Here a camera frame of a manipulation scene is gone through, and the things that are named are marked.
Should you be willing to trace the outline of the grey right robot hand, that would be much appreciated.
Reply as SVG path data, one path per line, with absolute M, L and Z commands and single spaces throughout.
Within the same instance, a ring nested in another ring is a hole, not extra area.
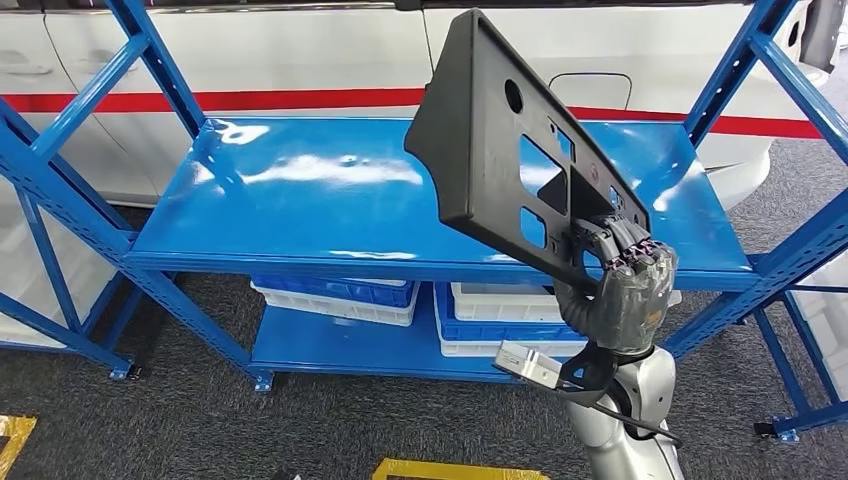
M 572 264 L 585 270 L 585 252 L 599 260 L 594 290 L 556 280 L 562 319 L 598 347 L 624 355 L 653 347 L 672 291 L 678 256 L 640 225 L 620 215 L 572 221 Z

